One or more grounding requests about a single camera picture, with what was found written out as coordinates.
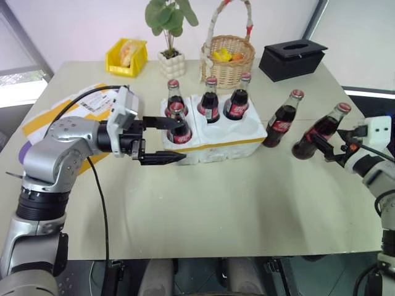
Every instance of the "white label sticker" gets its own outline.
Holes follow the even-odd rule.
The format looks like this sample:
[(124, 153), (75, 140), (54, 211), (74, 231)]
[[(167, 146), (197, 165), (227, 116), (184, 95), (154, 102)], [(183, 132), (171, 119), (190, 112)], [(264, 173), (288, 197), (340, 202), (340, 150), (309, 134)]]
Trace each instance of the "white label sticker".
[(205, 109), (204, 115), (206, 116), (207, 119), (212, 118), (212, 110), (211, 109)]
[(276, 115), (274, 114), (273, 117), (272, 117), (272, 119), (269, 120), (268, 126), (272, 126), (273, 123), (275, 123), (276, 119), (277, 119), (277, 118), (276, 118)]
[(88, 109), (93, 115), (98, 116), (111, 107), (112, 101), (117, 96), (115, 91), (97, 91), (84, 97), (78, 105)]

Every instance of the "yellow bin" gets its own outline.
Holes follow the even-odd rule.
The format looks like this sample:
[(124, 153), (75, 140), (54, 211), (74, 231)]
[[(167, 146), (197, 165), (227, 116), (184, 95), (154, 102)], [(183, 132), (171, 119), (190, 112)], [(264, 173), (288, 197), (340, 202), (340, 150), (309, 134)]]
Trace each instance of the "yellow bin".
[(130, 39), (121, 38), (119, 41), (106, 53), (106, 71), (129, 77), (136, 77), (147, 62), (147, 41), (132, 40), (138, 44), (138, 48), (130, 59), (130, 67), (120, 66), (120, 55), (122, 45)]

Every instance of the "white wall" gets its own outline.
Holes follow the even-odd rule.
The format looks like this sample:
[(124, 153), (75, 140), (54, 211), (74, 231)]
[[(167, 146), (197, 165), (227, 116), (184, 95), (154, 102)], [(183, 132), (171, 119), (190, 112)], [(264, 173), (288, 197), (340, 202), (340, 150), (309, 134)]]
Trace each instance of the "white wall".
[(0, 13), (0, 71), (34, 65), (11, 26)]
[[(189, 0), (200, 25), (190, 27), (175, 46), (187, 59), (199, 59), (209, 22), (220, 0)], [(165, 49), (145, 24), (149, 0), (7, 0), (20, 23), (54, 71), (66, 60), (103, 60), (120, 37), (148, 41), (149, 59)], [(254, 29), (251, 42), (256, 57), (264, 46), (301, 38), (317, 0), (251, 0)], [(245, 35), (246, 9), (233, 1), (218, 18), (215, 35)]]
[(343, 86), (395, 89), (395, 0), (330, 0), (312, 40)]

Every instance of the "beige tabletop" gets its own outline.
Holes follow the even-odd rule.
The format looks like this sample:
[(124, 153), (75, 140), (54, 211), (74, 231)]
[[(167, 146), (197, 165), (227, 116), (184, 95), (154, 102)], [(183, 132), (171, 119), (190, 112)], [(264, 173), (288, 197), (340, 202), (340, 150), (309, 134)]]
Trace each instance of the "beige tabletop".
[[(193, 166), (140, 166), (111, 155), (96, 165), (107, 202), (112, 258), (311, 255), (380, 248), (380, 220), (361, 179), (325, 163), (319, 153), (302, 161), (290, 152), (314, 119), (337, 102), (353, 106), (341, 127), (353, 127), (362, 114), (323, 65), (314, 74), (277, 83), (259, 69), (252, 74), (250, 93), (264, 123), (292, 89), (306, 92), (297, 120), (278, 147), (261, 146), (248, 158)], [(184, 96), (202, 91), (198, 79), (198, 61), (188, 62), (188, 73), (180, 78)], [(159, 101), (167, 95), (156, 62), (148, 63), (135, 80), (105, 73), (102, 62), (69, 62), (27, 118), (98, 82), (130, 84), (145, 102), (145, 115), (158, 115)], [(149, 130), (144, 137), (148, 151), (162, 149), (158, 131)], [(22, 172), (17, 155), (25, 141), (18, 129), (0, 154), (0, 244), (20, 190), (20, 180), (4, 172)], [(337, 136), (331, 143), (341, 145)], [(103, 218), (91, 171), (78, 177), (67, 214), (69, 259), (103, 259)]]

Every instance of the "black tissue box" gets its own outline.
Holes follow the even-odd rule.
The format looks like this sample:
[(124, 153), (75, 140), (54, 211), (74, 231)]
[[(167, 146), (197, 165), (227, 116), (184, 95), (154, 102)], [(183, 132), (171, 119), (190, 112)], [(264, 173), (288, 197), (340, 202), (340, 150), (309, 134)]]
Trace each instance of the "black tissue box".
[(259, 68), (274, 82), (313, 73), (325, 49), (328, 48), (307, 39), (268, 45)]

